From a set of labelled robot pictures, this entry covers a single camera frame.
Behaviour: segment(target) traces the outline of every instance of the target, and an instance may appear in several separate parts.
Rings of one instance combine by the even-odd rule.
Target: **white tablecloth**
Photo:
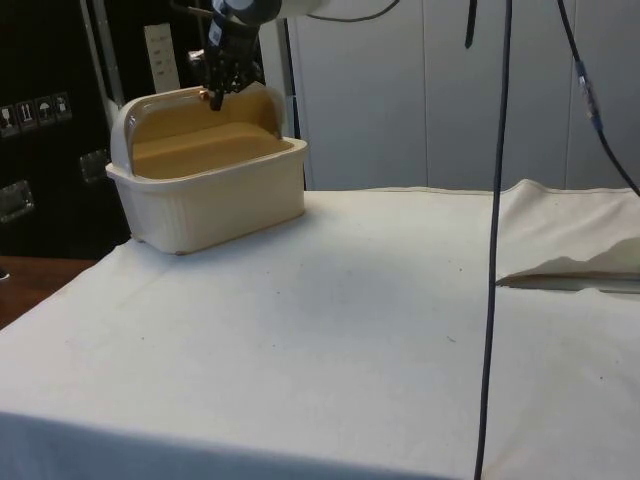
[[[501,272],[633,243],[636,202],[521,184]],[[0,332],[0,478],[471,478],[490,197],[307,206],[188,257],[127,243]],[[637,478],[639,306],[499,292],[486,478]]]

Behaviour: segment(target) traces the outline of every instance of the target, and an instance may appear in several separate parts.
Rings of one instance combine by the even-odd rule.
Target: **wire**
[[[467,38],[464,46],[469,49],[473,45],[473,36],[476,32],[476,16],[478,12],[478,0],[469,1],[469,17],[467,19]]]
[[[366,17],[357,17],[357,18],[333,18],[333,17],[322,17],[319,15],[309,14],[307,17],[313,18],[314,20],[322,20],[323,22],[338,22],[338,23],[358,23],[358,22],[366,22],[369,20],[375,20],[376,18],[380,18],[383,15],[386,15],[395,7],[398,6],[400,0],[393,0],[387,7],[383,10],[380,10],[378,13],[374,13],[373,15],[368,15]]]
[[[210,10],[204,10],[202,8],[180,5],[179,3],[176,2],[176,0],[169,0],[169,6],[176,12],[187,13],[189,15],[195,15],[201,18],[213,17],[213,12]]]
[[[506,0],[504,26],[504,47],[502,53],[502,97],[500,100],[500,123],[496,151],[495,174],[493,179],[493,212],[491,216],[491,240],[489,244],[489,295],[487,305],[487,331],[484,344],[484,365],[482,367],[482,393],[480,395],[480,428],[478,432],[478,452],[476,456],[475,480],[481,480],[484,466],[484,451],[487,439],[487,417],[489,411],[489,380],[491,378],[491,356],[493,351],[493,327],[496,311],[496,265],[498,260],[498,227],[500,224],[500,200],[502,193],[502,165],[504,159],[504,139],[507,129],[509,106],[509,83],[511,66],[511,27],[513,0]]]
[[[589,77],[587,75],[587,70],[582,63],[582,59],[580,58],[580,53],[578,52],[578,46],[576,45],[576,39],[573,35],[573,31],[571,30],[571,24],[569,23],[569,17],[567,16],[567,9],[564,4],[564,0],[557,0],[558,8],[560,9],[560,17],[562,18],[562,25],[564,26],[564,30],[567,34],[567,40],[569,41],[569,46],[571,47],[571,54],[573,55],[573,59],[576,63],[576,70],[578,71],[578,78],[580,80],[580,85],[584,90],[584,96],[587,100],[587,104],[589,107],[589,117],[591,118],[591,123],[593,124],[596,132],[598,134],[598,140],[600,140],[600,144],[604,149],[607,157],[618,171],[620,176],[624,179],[624,181],[629,185],[631,190],[635,192],[636,195],[640,197],[640,189],[635,184],[629,173],[624,169],[624,167],[620,164],[618,159],[616,158],[615,153],[611,149],[609,142],[607,141],[607,137],[604,133],[604,127],[602,124],[602,119],[600,116],[600,110],[598,108],[596,102],[596,96],[593,92],[593,88],[591,86],[591,82],[589,81]]]

